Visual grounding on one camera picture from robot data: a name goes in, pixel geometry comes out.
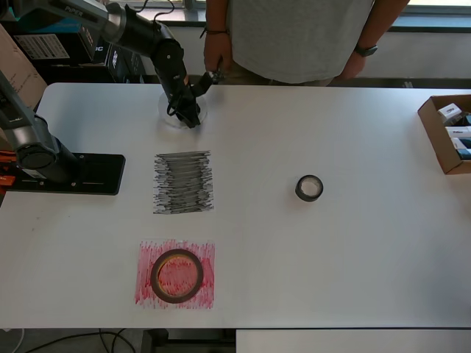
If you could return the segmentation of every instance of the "person's hand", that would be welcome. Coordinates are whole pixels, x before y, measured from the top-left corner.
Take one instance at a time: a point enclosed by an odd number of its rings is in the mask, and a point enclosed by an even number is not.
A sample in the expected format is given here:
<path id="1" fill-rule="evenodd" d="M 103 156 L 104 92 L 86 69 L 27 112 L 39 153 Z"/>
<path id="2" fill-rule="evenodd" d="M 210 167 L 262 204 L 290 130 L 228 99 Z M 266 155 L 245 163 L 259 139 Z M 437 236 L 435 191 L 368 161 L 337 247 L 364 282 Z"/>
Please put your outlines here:
<path id="1" fill-rule="evenodd" d="M 340 75 L 337 76 L 337 79 L 352 79 L 353 77 L 357 76 L 363 68 L 365 67 L 366 58 L 362 57 L 359 53 L 354 51 L 352 55 L 350 55 L 347 64 L 344 67 L 344 70 L 341 72 Z"/>
<path id="2" fill-rule="evenodd" d="M 221 62 L 224 71 L 230 70 L 233 61 L 232 45 L 227 33 L 217 35 L 206 34 L 205 40 L 205 65 L 207 71 L 218 71 Z"/>

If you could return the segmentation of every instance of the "tape roll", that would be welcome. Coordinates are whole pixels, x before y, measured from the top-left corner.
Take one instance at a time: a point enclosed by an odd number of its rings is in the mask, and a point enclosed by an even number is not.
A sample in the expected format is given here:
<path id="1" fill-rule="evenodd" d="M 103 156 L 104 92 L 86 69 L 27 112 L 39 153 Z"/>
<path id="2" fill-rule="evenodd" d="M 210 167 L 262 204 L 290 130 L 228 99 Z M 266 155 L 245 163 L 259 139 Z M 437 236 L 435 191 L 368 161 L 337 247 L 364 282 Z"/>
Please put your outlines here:
<path id="1" fill-rule="evenodd" d="M 296 195 L 306 202 L 316 201 L 324 191 L 321 179 L 315 175 L 305 175 L 296 184 Z"/>
<path id="2" fill-rule="evenodd" d="M 165 266 L 165 264 L 167 264 L 168 261 L 178 257 L 184 257 L 185 259 L 190 260 L 195 265 L 196 281 L 193 287 L 186 293 L 183 293 L 181 295 L 172 295 L 164 290 L 159 281 L 159 278 L 160 272 L 162 271 L 162 268 Z M 192 252 L 184 249 L 173 249 L 164 252 L 161 256 L 159 256 L 157 261 L 155 261 L 154 265 L 152 266 L 150 278 L 152 290 L 158 298 L 162 299 L 167 303 L 179 304 L 190 300 L 196 295 L 196 293 L 198 293 L 198 290 L 201 288 L 201 284 L 203 283 L 203 266 L 201 264 L 201 261 L 199 261 L 198 257 Z"/>

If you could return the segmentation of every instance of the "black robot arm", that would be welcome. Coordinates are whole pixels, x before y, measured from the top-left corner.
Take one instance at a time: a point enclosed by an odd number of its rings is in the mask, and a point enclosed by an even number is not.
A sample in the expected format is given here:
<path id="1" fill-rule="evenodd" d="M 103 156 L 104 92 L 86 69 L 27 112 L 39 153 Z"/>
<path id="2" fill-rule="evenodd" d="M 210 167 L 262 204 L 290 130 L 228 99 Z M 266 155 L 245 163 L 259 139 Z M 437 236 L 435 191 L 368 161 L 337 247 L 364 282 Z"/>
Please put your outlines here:
<path id="1" fill-rule="evenodd" d="M 16 17 L 33 16 L 42 9 L 74 18 L 98 29 L 108 42 L 150 57 L 169 101 L 167 113 L 188 127 L 200 124 L 196 97 L 212 83 L 209 73 L 192 86 L 183 63 L 183 49 L 167 26 L 149 21 L 129 6 L 95 0 L 0 0 L 0 18 L 11 7 Z M 70 182 L 79 173 L 76 157 L 51 135 L 44 119 L 25 107 L 5 76 L 0 73 L 0 128 L 14 148 L 18 164 L 35 177 Z"/>

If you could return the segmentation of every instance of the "khaki pants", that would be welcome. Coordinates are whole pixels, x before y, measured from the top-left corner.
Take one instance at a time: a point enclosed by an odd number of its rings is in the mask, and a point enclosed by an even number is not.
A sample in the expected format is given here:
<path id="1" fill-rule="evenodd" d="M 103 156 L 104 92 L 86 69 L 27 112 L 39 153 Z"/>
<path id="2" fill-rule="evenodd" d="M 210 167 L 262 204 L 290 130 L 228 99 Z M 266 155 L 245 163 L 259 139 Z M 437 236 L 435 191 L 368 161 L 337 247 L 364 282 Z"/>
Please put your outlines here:
<path id="1" fill-rule="evenodd" d="M 310 81 L 297 84 L 279 82 L 274 79 L 266 79 L 265 77 L 254 74 L 253 72 L 243 68 L 239 64 L 233 62 L 230 71 L 224 74 L 221 85 L 273 85 L 273 86 L 314 86 L 325 87 L 332 82 L 333 79 L 322 79 L 320 81 Z"/>

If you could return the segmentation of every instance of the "black scribbles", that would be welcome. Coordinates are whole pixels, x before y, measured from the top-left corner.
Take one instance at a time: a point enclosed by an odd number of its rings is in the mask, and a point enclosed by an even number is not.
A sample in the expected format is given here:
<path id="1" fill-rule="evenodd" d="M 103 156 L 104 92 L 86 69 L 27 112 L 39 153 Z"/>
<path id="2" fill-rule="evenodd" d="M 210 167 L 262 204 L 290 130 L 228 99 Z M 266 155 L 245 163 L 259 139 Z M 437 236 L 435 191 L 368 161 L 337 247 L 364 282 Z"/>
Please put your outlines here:
<path id="1" fill-rule="evenodd" d="M 154 214 L 171 215 L 213 208 L 209 151 L 155 155 Z"/>

